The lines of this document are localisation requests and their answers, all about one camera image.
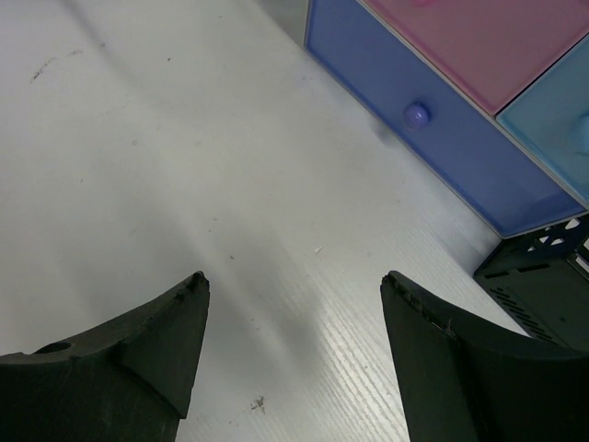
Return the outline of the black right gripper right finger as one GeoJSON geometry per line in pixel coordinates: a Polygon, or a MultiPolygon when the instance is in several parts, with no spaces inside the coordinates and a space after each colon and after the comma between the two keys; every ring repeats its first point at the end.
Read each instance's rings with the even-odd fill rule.
{"type": "Polygon", "coordinates": [[[410,440],[587,440],[586,352],[509,331],[399,272],[381,297],[410,440]]]}

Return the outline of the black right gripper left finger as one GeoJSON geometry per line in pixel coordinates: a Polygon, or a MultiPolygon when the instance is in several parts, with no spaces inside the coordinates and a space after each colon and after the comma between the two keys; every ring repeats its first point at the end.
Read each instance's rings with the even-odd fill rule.
{"type": "Polygon", "coordinates": [[[88,331],[2,355],[2,440],[175,440],[209,304],[209,282],[197,272],[88,331]]]}

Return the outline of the purple bottom drawer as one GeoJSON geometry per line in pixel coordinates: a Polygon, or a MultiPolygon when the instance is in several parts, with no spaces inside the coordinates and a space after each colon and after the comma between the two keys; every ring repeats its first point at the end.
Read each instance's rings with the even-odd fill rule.
{"type": "Polygon", "coordinates": [[[311,2],[306,49],[500,236],[584,214],[360,2],[311,2]]]}

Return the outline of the light blue small drawer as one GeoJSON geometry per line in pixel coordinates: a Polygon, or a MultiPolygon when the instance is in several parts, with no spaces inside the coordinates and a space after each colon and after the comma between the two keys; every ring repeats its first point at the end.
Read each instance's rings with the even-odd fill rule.
{"type": "Polygon", "coordinates": [[[588,205],[588,39],[497,116],[524,151],[588,205]]]}

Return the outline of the pink drawer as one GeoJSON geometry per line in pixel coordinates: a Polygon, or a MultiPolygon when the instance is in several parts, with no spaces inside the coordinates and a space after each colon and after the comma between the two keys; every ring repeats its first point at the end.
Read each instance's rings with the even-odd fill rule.
{"type": "Polygon", "coordinates": [[[585,1],[371,1],[368,5],[490,115],[588,32],[585,1]]]}

